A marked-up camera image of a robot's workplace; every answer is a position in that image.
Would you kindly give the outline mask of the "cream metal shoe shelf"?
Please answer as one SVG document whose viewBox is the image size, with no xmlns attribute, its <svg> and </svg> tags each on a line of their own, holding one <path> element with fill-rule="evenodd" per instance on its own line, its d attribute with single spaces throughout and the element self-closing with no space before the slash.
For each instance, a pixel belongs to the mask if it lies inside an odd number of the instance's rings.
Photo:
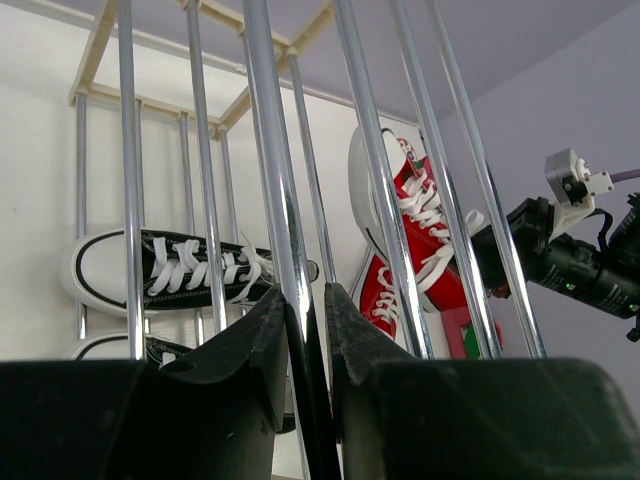
<svg viewBox="0 0 640 480">
<path fill-rule="evenodd" d="M 188 1 L 189 57 L 195 101 L 203 180 L 208 264 L 214 327 L 226 327 L 219 230 L 214 199 L 210 124 L 204 89 L 202 50 L 198 22 L 199 5 Z M 399 207 L 388 158 L 383 146 L 378 116 L 367 77 L 361 44 L 351 5 L 347 1 L 330 4 L 338 19 L 345 57 L 355 89 L 356 109 L 365 136 L 375 198 L 388 244 L 393 280 L 400 290 L 401 317 L 410 351 L 424 358 L 433 357 L 426 321 L 420 311 L 409 248 L 402 228 Z M 307 255 L 301 233 L 295 182 L 284 122 L 282 99 L 267 7 L 262 1 L 243 5 L 244 42 L 250 65 L 255 135 L 260 154 L 261 178 L 266 197 L 268 224 L 272 233 L 276 276 L 280 280 L 288 309 L 287 329 L 293 368 L 301 457 L 310 479 L 337 479 L 340 467 L 332 431 L 332 416 L 320 351 L 313 297 L 307 269 Z M 86 97 L 111 36 L 119 41 L 119 72 L 123 159 L 125 179 L 125 254 L 127 280 L 127 327 L 130 356 L 146 355 L 145 317 L 142 305 L 142 265 L 140 239 L 139 179 L 136 149 L 134 62 L 131 5 L 127 1 L 107 1 L 102 5 L 91 29 L 83 57 L 70 92 L 79 115 L 86 112 Z"/>
</svg>

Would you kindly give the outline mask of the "black sneaker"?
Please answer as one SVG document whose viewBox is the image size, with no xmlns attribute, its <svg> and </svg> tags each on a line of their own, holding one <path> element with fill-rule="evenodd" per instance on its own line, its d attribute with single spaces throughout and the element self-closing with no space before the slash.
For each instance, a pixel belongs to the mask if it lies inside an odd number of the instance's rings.
<svg viewBox="0 0 640 480">
<path fill-rule="evenodd" d="M 143 308 L 148 316 L 212 305 L 206 240 L 183 233 L 141 231 Z M 222 282 L 228 304 L 250 308 L 276 283 L 272 253 L 223 242 Z M 127 315 L 125 233 L 85 236 L 63 253 L 59 278 L 80 303 L 108 315 Z"/>
<path fill-rule="evenodd" d="M 159 336 L 145 336 L 146 360 L 155 368 L 162 368 L 192 351 L 192 348 L 180 345 Z M 112 333 L 77 341 L 63 359 L 71 360 L 110 360 L 129 359 L 129 339 L 126 333 Z"/>
</svg>

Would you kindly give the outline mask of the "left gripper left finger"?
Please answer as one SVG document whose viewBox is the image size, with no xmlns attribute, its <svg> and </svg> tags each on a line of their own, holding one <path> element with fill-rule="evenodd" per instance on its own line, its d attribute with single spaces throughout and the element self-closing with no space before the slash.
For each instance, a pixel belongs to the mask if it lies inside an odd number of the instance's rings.
<svg viewBox="0 0 640 480">
<path fill-rule="evenodd" d="M 267 479 L 287 370 L 272 287 L 230 327 L 162 368 L 145 361 L 5 362 L 5 479 Z"/>
</svg>

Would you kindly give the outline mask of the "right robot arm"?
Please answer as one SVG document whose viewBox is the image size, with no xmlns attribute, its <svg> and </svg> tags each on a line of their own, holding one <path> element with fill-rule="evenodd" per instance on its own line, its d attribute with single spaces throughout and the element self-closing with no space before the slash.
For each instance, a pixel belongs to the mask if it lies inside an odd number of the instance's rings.
<svg viewBox="0 0 640 480">
<path fill-rule="evenodd" d="M 604 217 L 597 245 L 567 233 L 553 239 L 554 207 L 543 197 L 527 199 L 507 216 L 527 281 L 621 319 L 639 316 L 639 194 L 614 231 Z"/>
</svg>

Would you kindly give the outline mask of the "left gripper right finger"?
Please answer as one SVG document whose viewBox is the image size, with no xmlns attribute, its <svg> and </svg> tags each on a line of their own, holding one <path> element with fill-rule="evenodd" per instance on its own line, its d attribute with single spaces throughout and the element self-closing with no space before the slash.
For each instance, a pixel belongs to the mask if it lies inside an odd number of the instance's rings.
<svg viewBox="0 0 640 480">
<path fill-rule="evenodd" d="M 615 382 L 576 359 L 423 360 L 325 288 L 348 479 L 635 479 L 639 429 Z"/>
</svg>

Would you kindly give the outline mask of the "red sneaker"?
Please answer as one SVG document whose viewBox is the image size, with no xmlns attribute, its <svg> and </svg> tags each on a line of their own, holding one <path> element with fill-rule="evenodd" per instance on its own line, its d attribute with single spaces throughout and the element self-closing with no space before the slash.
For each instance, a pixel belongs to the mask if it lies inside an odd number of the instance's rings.
<svg viewBox="0 0 640 480">
<path fill-rule="evenodd" d="M 467 305 L 464 287 L 454 269 L 454 250 L 434 173 L 429 159 L 415 171 L 406 160 L 396 136 L 382 130 L 389 160 L 397 170 L 393 183 L 409 246 L 421 306 L 429 313 Z M 352 211 L 374 253 L 389 268 L 387 248 L 374 200 L 364 136 L 356 128 L 349 145 L 348 180 Z"/>
<path fill-rule="evenodd" d="M 366 251 L 350 288 L 350 296 L 367 321 L 396 344 L 408 349 L 390 270 L 372 249 Z"/>
</svg>

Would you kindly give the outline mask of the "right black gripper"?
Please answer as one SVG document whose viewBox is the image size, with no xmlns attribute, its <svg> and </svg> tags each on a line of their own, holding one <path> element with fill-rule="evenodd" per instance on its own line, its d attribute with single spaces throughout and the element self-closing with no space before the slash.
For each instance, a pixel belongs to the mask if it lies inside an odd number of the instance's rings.
<svg viewBox="0 0 640 480">
<path fill-rule="evenodd" d="M 507 220 L 526 281 L 580 300 L 601 300 L 613 287 L 606 256 L 594 246 L 562 234 L 551 238 L 555 209 L 543 197 L 524 200 Z M 512 290 L 493 228 L 472 236 L 474 251 L 489 293 L 507 298 Z"/>
</svg>

